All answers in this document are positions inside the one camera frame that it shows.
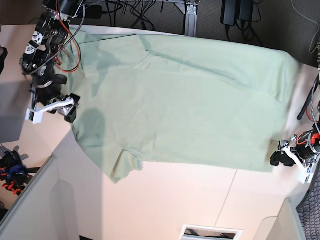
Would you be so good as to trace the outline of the grey mesh chair seat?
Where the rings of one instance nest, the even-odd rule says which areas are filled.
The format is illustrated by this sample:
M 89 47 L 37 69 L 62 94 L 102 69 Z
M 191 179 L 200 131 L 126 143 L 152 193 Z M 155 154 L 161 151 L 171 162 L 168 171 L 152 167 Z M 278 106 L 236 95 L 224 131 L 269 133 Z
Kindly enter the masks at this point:
M 297 207 L 305 238 L 320 240 L 320 173 L 312 180 L 310 189 Z

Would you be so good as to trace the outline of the grey partition panel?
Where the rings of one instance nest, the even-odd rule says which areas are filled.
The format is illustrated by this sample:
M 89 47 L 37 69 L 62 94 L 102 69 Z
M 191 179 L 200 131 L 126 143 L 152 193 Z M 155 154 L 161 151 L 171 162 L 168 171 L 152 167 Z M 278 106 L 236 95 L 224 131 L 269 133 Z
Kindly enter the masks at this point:
M 302 227 L 298 212 L 290 198 L 287 198 L 278 216 L 265 218 L 254 240 L 305 240 L 305 232 Z
M 75 193 L 50 157 L 0 223 L 2 240 L 78 240 Z

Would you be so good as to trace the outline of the black power adapter brick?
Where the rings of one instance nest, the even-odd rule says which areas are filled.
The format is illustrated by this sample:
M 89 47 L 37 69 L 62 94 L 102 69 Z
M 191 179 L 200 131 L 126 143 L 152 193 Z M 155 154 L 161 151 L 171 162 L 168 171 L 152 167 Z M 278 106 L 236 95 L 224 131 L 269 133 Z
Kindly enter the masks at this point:
M 240 0 L 238 19 L 246 22 L 251 21 L 253 17 L 253 8 L 254 8 L 253 0 Z
M 236 25 L 237 0 L 223 0 L 220 23 L 227 26 Z

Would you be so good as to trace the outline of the grey partition panel right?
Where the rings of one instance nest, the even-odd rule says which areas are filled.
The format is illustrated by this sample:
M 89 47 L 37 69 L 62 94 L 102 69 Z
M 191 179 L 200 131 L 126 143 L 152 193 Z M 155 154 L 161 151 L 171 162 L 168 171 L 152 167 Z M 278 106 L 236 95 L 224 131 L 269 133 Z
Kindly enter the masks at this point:
M 254 240 L 305 240 L 305 232 L 302 227 L 298 212 L 290 198 L 287 198 L 278 216 L 265 218 Z

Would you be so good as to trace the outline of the grey partition panel left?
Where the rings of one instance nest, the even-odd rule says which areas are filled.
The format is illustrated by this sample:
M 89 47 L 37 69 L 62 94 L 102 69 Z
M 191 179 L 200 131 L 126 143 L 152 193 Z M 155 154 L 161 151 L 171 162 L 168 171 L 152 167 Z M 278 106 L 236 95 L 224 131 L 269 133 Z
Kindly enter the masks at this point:
M 2 240 L 78 240 L 75 193 L 50 157 L 0 223 Z

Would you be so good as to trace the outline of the light green polo T-shirt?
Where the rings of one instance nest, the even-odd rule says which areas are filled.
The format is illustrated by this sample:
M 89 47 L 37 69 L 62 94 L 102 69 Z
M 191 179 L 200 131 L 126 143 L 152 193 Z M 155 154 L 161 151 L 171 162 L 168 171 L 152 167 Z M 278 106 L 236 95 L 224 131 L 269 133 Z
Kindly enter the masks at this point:
M 300 64 L 253 45 L 79 32 L 74 137 L 114 183 L 144 161 L 269 173 Z

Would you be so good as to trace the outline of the aluminium frame post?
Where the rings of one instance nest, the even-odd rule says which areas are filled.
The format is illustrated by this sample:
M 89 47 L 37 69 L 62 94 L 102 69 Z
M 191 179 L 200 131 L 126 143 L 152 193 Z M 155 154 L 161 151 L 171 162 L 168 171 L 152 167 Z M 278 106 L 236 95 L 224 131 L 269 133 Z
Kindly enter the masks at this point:
M 184 21 L 184 35 L 188 37 L 196 37 L 197 20 L 198 20 L 198 6 L 197 2 L 187 2 L 185 4 L 185 21 Z

